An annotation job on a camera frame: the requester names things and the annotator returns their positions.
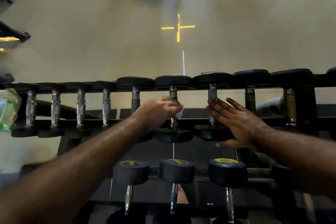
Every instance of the beige floor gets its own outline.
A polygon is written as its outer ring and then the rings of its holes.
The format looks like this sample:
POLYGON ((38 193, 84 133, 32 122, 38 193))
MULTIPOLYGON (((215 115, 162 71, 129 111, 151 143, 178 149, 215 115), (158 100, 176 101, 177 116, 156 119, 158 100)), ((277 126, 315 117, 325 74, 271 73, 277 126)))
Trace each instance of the beige floor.
MULTIPOLYGON (((196 76, 254 68, 324 73, 336 66, 336 0, 15 0, 0 19, 31 35, 0 54, 0 70, 18 82, 196 76), (195 26, 181 28, 179 42, 178 22, 195 26)), ((142 93, 141 98, 165 94, 142 93)), ((257 102, 280 94, 259 90, 257 102)), ((241 90, 219 96, 244 99, 241 90)), ((335 103, 335 96, 333 88, 317 90, 318 103, 335 103)), ((87 109, 99 109, 101 98, 88 94, 87 109)), ((130 107, 128 93, 113 93, 111 99, 113 108, 130 107)), ((203 107, 207 94, 181 92, 179 99, 186 107, 203 107)), ((62 102, 75 106, 76 96, 65 94, 62 102)), ((51 158, 57 144, 57 138, 23 142, 3 135, 0 168, 13 172, 23 163, 51 158)))

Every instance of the hand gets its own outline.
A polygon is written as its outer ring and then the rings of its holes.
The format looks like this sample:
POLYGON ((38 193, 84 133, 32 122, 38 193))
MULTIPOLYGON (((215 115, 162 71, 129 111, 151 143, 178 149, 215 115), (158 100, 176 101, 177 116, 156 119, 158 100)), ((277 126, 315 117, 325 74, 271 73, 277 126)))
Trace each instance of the hand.
POLYGON ((170 97, 162 97, 161 99, 151 99, 143 103, 133 114, 143 120, 147 132, 159 128, 164 122, 182 110, 179 102, 170 97))
POLYGON ((266 123, 233 99, 227 98, 226 101, 232 106, 216 98, 215 101, 208 100, 209 106, 206 107, 208 113, 227 126, 235 137, 235 140, 218 142, 216 146, 250 147, 258 130, 267 127, 266 123))

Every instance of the yellow sticker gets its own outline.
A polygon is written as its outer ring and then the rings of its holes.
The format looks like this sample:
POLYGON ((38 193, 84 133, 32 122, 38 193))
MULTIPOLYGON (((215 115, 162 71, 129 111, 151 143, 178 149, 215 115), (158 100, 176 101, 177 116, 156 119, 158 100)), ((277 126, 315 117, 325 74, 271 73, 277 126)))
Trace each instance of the yellow sticker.
POLYGON ((140 162, 140 161, 123 161, 121 162, 121 165, 122 166, 128 166, 128 167, 134 167, 134 166, 142 166, 144 163, 143 162, 140 162))
POLYGON ((229 158, 216 158, 215 159, 216 162, 218 163, 239 163, 239 161, 234 160, 234 159, 229 159, 229 158))
POLYGON ((167 162, 168 163, 178 163, 180 165, 186 165, 186 164, 189 164, 187 161, 184 161, 184 160, 180 160, 180 159, 167 159, 167 162))

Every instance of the green plastic bag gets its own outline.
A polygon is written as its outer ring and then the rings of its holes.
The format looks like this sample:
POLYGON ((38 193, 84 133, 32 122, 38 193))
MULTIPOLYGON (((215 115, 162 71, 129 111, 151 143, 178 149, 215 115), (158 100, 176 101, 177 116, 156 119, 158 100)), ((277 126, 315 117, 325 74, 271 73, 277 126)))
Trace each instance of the green plastic bag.
POLYGON ((18 118, 21 97, 14 89, 0 90, 0 131, 11 132, 18 118))

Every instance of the forearm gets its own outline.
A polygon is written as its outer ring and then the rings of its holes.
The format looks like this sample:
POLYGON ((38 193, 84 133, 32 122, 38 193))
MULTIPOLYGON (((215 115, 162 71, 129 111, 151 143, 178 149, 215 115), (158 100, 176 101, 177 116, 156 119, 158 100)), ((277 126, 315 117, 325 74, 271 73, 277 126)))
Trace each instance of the forearm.
POLYGON ((335 142, 263 127, 258 129, 254 144, 294 169, 309 188, 336 200, 335 142))
POLYGON ((0 195, 0 222, 68 223, 145 133, 134 116, 32 172, 0 195))

